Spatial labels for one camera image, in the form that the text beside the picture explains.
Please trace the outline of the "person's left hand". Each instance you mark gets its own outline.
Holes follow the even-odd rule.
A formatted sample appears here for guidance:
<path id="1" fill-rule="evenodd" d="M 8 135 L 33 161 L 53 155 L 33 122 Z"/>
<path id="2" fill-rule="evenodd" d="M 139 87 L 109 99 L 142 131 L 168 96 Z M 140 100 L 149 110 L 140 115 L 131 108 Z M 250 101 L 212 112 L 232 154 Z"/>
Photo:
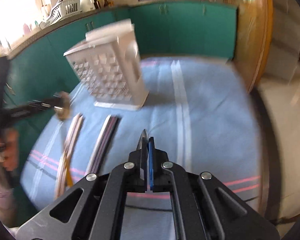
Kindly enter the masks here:
<path id="1" fill-rule="evenodd" d="M 18 167 L 18 132 L 15 129 L 7 129 L 4 138 L 0 138 L 0 155 L 3 158 L 1 164 L 7 171 Z"/>

